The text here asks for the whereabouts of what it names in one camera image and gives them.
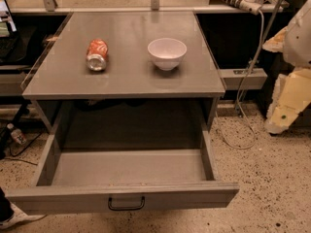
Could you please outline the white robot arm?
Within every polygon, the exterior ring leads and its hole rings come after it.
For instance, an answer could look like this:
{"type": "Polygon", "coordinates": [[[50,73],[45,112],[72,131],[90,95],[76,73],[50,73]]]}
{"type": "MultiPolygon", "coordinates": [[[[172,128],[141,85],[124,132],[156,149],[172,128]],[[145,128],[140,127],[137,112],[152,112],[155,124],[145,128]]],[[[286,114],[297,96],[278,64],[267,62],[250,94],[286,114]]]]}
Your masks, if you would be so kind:
{"type": "Polygon", "coordinates": [[[311,0],[262,48],[281,52],[294,67],[288,75],[278,76],[266,114],[265,129],[280,134],[311,104],[311,0]]]}

